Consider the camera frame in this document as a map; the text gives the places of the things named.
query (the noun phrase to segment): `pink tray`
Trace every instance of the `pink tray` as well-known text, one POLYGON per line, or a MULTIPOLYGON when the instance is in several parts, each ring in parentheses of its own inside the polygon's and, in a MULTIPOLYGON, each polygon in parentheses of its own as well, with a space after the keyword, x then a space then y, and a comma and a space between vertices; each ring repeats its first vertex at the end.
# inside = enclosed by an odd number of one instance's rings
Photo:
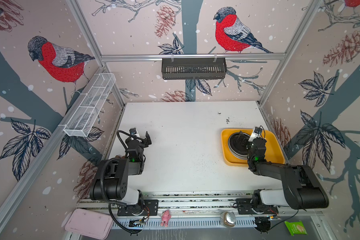
POLYGON ((96 239, 106 239, 113 220, 111 216, 85 209, 73 211, 65 230, 96 239))

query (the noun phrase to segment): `pine cone illustration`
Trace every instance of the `pine cone illustration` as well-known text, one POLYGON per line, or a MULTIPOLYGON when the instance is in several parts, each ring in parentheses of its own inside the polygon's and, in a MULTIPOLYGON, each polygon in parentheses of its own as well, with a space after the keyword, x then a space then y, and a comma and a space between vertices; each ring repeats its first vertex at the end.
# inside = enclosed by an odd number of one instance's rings
POLYGON ((75 197, 78 197, 77 204, 81 199, 85 199, 89 195, 89 189, 91 182, 95 177, 97 167, 90 161, 86 161, 81 169, 79 170, 79 180, 77 181, 76 187, 73 189, 76 192, 75 197))
POLYGON ((183 91, 175 90, 174 92, 165 92, 164 98, 160 98, 162 102, 190 102, 191 98, 183 91))
POLYGON ((0 31, 12 31, 18 24, 23 25, 23 16, 19 10, 24 8, 14 0, 0 0, 0 31))
POLYGON ((324 55, 323 65, 329 64, 330 67, 343 64, 343 62, 350 62, 354 56, 360 52, 360 31, 354 31, 343 37, 334 48, 324 55))
POLYGON ((279 121, 275 121, 275 119, 273 119, 271 124, 275 130, 276 137, 279 139, 281 146, 284 148, 284 151, 288 152, 291 145, 291 135, 289 133, 288 127, 286 127, 284 123, 281 123, 280 118, 279 121))
POLYGON ((175 25, 175 12, 169 6, 163 5, 157 11, 156 17, 155 34, 161 38, 163 35, 167 35, 175 25))

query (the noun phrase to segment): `white wire basket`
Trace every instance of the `white wire basket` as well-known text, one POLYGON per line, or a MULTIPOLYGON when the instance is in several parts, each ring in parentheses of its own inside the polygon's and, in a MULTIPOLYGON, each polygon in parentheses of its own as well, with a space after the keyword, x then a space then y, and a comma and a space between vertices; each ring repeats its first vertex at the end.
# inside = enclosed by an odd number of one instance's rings
POLYGON ((83 101, 64 128, 64 132, 68 136, 88 136, 115 81, 115 76, 112 73, 98 75, 95 83, 86 93, 83 101))

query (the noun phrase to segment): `wire mesh basket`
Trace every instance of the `wire mesh basket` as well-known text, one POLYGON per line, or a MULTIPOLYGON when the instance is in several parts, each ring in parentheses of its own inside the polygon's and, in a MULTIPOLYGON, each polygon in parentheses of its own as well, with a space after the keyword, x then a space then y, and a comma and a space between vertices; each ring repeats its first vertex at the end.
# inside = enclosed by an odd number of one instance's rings
POLYGON ((68 136, 88 136, 115 81, 115 76, 112 73, 98 75, 95 83, 86 93, 86 96, 64 128, 64 132, 68 136))
POLYGON ((163 79, 223 79, 227 72, 225 58, 163 58, 163 79))

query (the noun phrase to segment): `bird head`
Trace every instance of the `bird head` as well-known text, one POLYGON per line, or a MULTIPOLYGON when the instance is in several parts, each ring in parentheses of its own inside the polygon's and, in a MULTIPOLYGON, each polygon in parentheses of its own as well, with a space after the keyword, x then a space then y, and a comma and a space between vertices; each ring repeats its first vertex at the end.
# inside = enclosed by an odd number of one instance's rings
POLYGON ((42 36, 35 36, 32 38, 28 43, 28 51, 31 59, 42 61, 43 58, 43 52, 41 51, 41 48, 44 44, 46 44, 48 41, 43 38, 42 36))
POLYGON ((236 11, 233 7, 220 8, 215 14, 215 17, 213 19, 221 23, 224 20, 224 18, 228 15, 236 15, 236 11))

